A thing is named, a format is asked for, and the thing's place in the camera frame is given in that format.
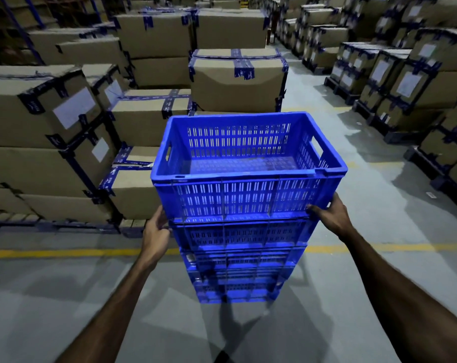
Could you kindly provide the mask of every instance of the paper label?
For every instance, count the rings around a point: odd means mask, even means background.
[[[413,75],[411,72],[406,72],[403,76],[402,81],[398,85],[396,92],[403,95],[404,97],[409,98],[412,95],[413,90],[420,81],[420,75]]]
[[[387,22],[388,22],[388,18],[381,18],[380,21],[378,22],[378,27],[383,28]]]
[[[333,70],[331,71],[331,75],[340,77],[341,74],[343,73],[343,69],[340,69],[339,67],[334,66]]]
[[[421,6],[412,6],[412,8],[409,11],[409,16],[417,16],[421,8]]]
[[[94,149],[92,149],[92,154],[94,154],[97,161],[100,163],[103,161],[108,151],[109,145],[107,144],[106,140],[104,140],[104,138],[101,137],[101,139],[94,146]]]
[[[345,84],[346,86],[351,86],[353,84],[353,79],[350,78],[347,74],[344,74],[341,78],[341,81],[343,82],[343,84]]]
[[[105,89],[104,93],[111,104],[116,103],[118,98],[123,96],[123,90],[119,86],[117,80],[114,80],[114,82]]]
[[[373,69],[370,78],[375,80],[377,84],[379,84],[383,78],[383,75],[386,72],[386,69],[388,69],[389,66],[390,64],[388,62],[379,61],[377,66],[375,66],[375,68]]]
[[[54,114],[57,116],[62,126],[68,130],[79,121],[79,115],[85,115],[95,106],[96,102],[94,101],[91,92],[85,87],[54,109]]]
[[[424,46],[422,47],[422,49],[420,50],[418,55],[422,56],[422,57],[430,57],[432,55],[432,53],[434,52],[434,50],[435,50],[435,44],[427,43],[427,44],[424,44]]]

